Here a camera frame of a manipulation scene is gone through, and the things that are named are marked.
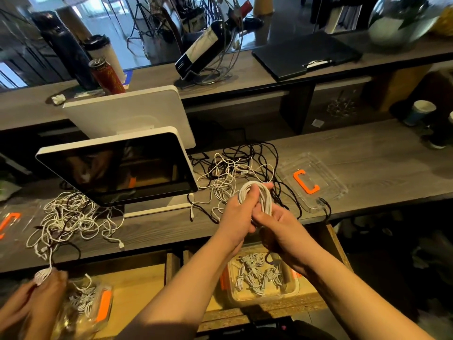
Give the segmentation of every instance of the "black laptop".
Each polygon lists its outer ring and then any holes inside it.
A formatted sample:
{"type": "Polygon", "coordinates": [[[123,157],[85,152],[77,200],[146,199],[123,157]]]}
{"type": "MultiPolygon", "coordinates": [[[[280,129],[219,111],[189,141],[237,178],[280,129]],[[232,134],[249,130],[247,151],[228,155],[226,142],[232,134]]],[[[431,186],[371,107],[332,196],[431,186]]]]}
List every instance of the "black laptop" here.
{"type": "Polygon", "coordinates": [[[277,81],[316,69],[358,61],[362,57],[361,52],[324,31],[281,44],[259,47],[252,51],[252,55],[277,81]]]}

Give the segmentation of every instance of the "monitor stand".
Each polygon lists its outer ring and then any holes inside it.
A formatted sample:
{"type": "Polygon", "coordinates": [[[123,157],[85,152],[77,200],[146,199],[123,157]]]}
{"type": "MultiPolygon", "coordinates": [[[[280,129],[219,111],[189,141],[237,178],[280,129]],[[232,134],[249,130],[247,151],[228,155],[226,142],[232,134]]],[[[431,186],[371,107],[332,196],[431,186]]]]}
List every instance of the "monitor stand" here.
{"type": "MultiPolygon", "coordinates": [[[[190,199],[193,200],[193,193],[190,194],[190,199]]],[[[175,197],[167,197],[156,200],[149,200],[146,202],[126,204],[124,206],[124,217],[129,218],[143,216],[189,207],[190,203],[187,201],[187,194],[182,194],[175,197]]]]}

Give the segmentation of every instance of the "person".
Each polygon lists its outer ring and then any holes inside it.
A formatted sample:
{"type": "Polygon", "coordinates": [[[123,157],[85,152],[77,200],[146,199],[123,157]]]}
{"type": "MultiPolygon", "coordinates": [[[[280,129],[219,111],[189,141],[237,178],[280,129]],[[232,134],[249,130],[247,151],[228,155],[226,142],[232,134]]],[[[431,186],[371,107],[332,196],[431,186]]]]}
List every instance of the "person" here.
{"type": "Polygon", "coordinates": [[[56,269],[40,286],[33,280],[22,284],[0,309],[0,334],[25,319],[23,339],[49,340],[66,286],[67,272],[56,269]]]}
{"type": "MultiPolygon", "coordinates": [[[[267,188],[272,188],[272,184],[267,184],[267,188]]],[[[349,337],[432,339],[318,245],[291,212],[274,204],[272,216],[263,213],[259,195],[258,186],[252,185],[242,204],[237,196],[230,198],[216,233],[123,329],[117,340],[193,339],[225,265],[239,252],[245,236],[256,231],[252,219],[262,226],[263,245],[279,253],[292,269],[314,285],[349,337]]]]}

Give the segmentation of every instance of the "desk surface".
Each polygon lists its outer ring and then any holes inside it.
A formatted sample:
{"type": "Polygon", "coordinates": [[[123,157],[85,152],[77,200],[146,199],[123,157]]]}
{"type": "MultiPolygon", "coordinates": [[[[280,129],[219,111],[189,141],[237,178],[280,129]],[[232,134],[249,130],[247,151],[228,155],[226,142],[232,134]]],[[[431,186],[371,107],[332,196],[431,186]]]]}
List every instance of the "desk surface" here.
{"type": "MultiPolygon", "coordinates": [[[[384,205],[453,197],[453,148],[428,149],[419,134],[396,120],[295,136],[273,143],[280,160],[311,152],[347,186],[349,191],[342,199],[329,201],[333,217],[347,217],[384,205]]],[[[57,194],[56,180],[41,181],[24,188],[15,199],[23,206],[36,198],[54,198],[57,194]]],[[[196,194],[197,200],[206,197],[206,191],[196,194]]],[[[189,220],[188,209],[129,218],[115,237],[130,251],[214,234],[217,225],[200,211],[194,213],[193,222],[189,220]]],[[[304,212],[302,223],[322,219],[322,214],[304,212]]],[[[0,243],[3,246],[0,272],[44,265],[32,249],[25,248],[24,240],[31,231],[23,232],[20,241],[11,244],[11,248],[0,243]]],[[[100,236],[89,241],[75,237],[73,243],[80,248],[82,258],[119,252],[117,244],[108,243],[100,236]]],[[[54,256],[57,263],[77,257],[78,252],[71,246],[61,247],[54,256]]]]}
{"type": "MultiPolygon", "coordinates": [[[[378,52],[368,38],[367,32],[340,34],[336,38],[364,52],[359,62],[349,62],[336,67],[328,67],[306,75],[277,83],[263,66],[252,57],[252,51],[241,52],[232,77],[209,86],[192,86],[179,93],[186,106],[238,96],[244,93],[289,88],[294,83],[328,82],[349,77],[382,73],[400,68],[443,62],[453,59],[453,40],[425,36],[416,44],[399,53],[378,52]]],[[[130,91],[173,85],[179,75],[174,64],[134,70],[130,91]]],[[[46,104],[46,99],[54,94],[74,87],[77,82],[66,81],[9,91],[0,94],[0,131],[66,119],[61,106],[46,104]]]]}

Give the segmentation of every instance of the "red can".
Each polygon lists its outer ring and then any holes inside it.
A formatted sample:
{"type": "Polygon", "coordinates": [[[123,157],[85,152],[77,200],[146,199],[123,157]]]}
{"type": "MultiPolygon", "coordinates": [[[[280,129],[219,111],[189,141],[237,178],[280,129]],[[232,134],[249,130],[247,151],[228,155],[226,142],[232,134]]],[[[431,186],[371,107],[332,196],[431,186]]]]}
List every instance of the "red can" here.
{"type": "Polygon", "coordinates": [[[126,93],[123,84],[105,57],[95,58],[88,63],[96,81],[107,94],[126,93]]]}

